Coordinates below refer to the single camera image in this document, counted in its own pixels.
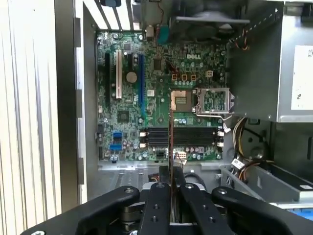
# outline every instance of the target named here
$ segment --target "pci slot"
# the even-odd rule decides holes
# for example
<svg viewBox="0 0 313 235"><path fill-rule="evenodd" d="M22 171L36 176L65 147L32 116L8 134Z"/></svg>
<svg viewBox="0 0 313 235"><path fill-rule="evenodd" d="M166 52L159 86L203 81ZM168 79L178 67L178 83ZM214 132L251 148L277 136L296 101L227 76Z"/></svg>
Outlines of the pci slot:
<svg viewBox="0 0 313 235"><path fill-rule="evenodd" d="M206 146L214 145L216 142L215 127L174 127L174 145L184 146ZM151 127L140 131L146 135L141 138L141 143L147 143L151 146L168 145L168 128Z"/></svg>
<svg viewBox="0 0 313 235"><path fill-rule="evenodd" d="M145 95L145 70L144 70L144 56L139 55L138 60L138 77L139 77L139 89L138 89L138 100L139 106L141 109L141 115L145 116L145 102L144 102L144 95Z"/></svg>
<svg viewBox="0 0 313 235"><path fill-rule="evenodd" d="M110 108L110 53L105 54L105 105Z"/></svg>
<svg viewBox="0 0 313 235"><path fill-rule="evenodd" d="M116 50L116 98L122 98L122 51Z"/></svg>

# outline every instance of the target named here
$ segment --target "hole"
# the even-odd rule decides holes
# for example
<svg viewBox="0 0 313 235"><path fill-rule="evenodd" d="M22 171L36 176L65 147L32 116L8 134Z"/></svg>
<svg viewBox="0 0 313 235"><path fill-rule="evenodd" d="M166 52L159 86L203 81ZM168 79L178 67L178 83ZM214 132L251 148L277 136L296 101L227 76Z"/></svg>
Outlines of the hole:
<svg viewBox="0 0 313 235"><path fill-rule="evenodd" d="M157 217L156 217L156 216L153 216L153 217L151 218L151 221L154 222L154 223L157 223Z"/></svg>
<svg viewBox="0 0 313 235"><path fill-rule="evenodd" d="M216 220L213 217L209 217L209 221L210 221L210 223L215 223L216 222Z"/></svg>

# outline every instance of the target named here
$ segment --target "wire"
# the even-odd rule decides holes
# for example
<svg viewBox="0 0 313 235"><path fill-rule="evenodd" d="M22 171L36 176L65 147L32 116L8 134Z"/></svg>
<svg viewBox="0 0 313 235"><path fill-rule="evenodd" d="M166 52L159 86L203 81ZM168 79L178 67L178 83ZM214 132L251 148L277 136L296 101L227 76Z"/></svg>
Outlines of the wire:
<svg viewBox="0 0 313 235"><path fill-rule="evenodd" d="M224 117L222 117L222 116L220 116L220 115L203 115L203 114L196 114L198 117L207 117L207 118L220 118L220 119L222 119L223 121L226 121L226 120L228 120L228 119L230 119L232 116L233 116L233 114L231 114L230 116L228 116L228 117L226 117L226 118L224 118Z"/></svg>
<svg viewBox="0 0 313 235"><path fill-rule="evenodd" d="M157 7L160 9L161 14L162 14L161 15L161 22L160 22L160 24L162 24L163 23L164 11L163 11L162 7L160 6L160 2L157 3Z"/></svg>
<svg viewBox="0 0 313 235"><path fill-rule="evenodd" d="M204 180L199 175L197 175L196 173L192 173L192 172L184 173L184 176L185 176L185 178L188 178L188 177L196 178L198 180L199 184L201 184L204 187L205 191L207 191Z"/></svg>
<svg viewBox="0 0 313 235"><path fill-rule="evenodd" d="M178 153L176 153L176 156L177 156L177 157L178 157L178 159L180 160L180 162L181 162L181 168L182 168L182 170L184 171L184 164L182 163L182 160L181 160L181 158L180 158L179 154L178 154Z"/></svg>

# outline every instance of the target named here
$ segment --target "motherboard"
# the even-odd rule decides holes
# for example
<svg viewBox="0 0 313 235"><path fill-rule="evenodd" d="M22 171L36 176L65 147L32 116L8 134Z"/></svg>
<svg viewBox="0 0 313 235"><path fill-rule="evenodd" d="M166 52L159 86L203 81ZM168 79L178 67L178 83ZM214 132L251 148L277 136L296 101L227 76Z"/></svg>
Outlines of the motherboard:
<svg viewBox="0 0 313 235"><path fill-rule="evenodd" d="M99 159L168 159L169 112L174 150L186 161L221 159L226 45L165 44L141 33L97 35Z"/></svg>

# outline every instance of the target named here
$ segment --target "integrated circuit chip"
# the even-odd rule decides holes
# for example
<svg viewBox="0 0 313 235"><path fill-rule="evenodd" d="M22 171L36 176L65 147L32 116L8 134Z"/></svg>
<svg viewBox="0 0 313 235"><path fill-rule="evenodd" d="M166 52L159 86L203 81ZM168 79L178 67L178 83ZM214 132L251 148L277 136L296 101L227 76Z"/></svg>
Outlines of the integrated circuit chip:
<svg viewBox="0 0 313 235"><path fill-rule="evenodd" d="M130 43L125 43L124 44L124 50L131 50L132 47L131 47L131 44Z"/></svg>
<svg viewBox="0 0 313 235"><path fill-rule="evenodd" d="M117 111L117 122L129 122L129 111Z"/></svg>
<svg viewBox="0 0 313 235"><path fill-rule="evenodd" d="M161 70L162 69L161 59L153 59L153 69L154 70Z"/></svg>

